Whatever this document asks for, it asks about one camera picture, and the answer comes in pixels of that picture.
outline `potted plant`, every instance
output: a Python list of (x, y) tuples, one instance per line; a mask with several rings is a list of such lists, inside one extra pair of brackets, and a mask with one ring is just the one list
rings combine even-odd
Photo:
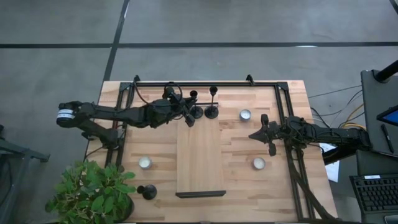
[(62, 174), (62, 181), (55, 186), (56, 194), (46, 203), (45, 210), (56, 210), (63, 224), (123, 222), (134, 210), (127, 194), (136, 191), (124, 184), (134, 178), (134, 173), (123, 171), (122, 166), (113, 164), (102, 169), (95, 161), (75, 162)]

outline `white candle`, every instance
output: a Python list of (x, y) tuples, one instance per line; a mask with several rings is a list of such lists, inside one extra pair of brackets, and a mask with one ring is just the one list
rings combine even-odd
[(248, 121), (251, 117), (251, 112), (249, 110), (242, 110), (239, 114), (242, 121)]
[(258, 157), (258, 158), (253, 159), (253, 166), (257, 170), (260, 170), (266, 166), (266, 162), (263, 158)]
[(149, 157), (144, 156), (141, 159), (139, 159), (139, 166), (141, 168), (149, 169), (151, 167), (151, 165), (152, 165), (152, 160)]

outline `keyboard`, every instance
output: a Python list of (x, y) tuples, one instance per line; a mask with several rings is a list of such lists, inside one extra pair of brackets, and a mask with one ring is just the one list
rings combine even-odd
[(398, 212), (398, 174), (350, 176), (364, 214)]

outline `gray floor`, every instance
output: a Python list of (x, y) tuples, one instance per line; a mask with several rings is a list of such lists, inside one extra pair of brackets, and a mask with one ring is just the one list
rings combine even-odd
[[(0, 0), (0, 44), (111, 43), (123, 1)], [(126, 14), (121, 42), (362, 42), (397, 41), (398, 15), (388, 0), (137, 0)], [(87, 142), (55, 124), (57, 106), (97, 101), (109, 49), (0, 49), (0, 123), (5, 137), (51, 153), (33, 161), (16, 209), (16, 223), (45, 223), (59, 175), (82, 159)], [(305, 80), (309, 96), (360, 85), (361, 70), (383, 68), (398, 47), (119, 49), (111, 80)], [(345, 107), (359, 88), (311, 98), (321, 114)], [(333, 125), (362, 103), (350, 104)], [(331, 124), (334, 116), (325, 117)], [(364, 124), (364, 118), (356, 120)], [(342, 161), (331, 183), (339, 217), (359, 221)]]

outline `screen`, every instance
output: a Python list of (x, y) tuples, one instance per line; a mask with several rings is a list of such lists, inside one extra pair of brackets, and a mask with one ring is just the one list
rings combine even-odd
[(383, 118), (388, 120), (388, 121), (392, 121), (392, 122), (398, 123), (398, 110), (385, 115)]

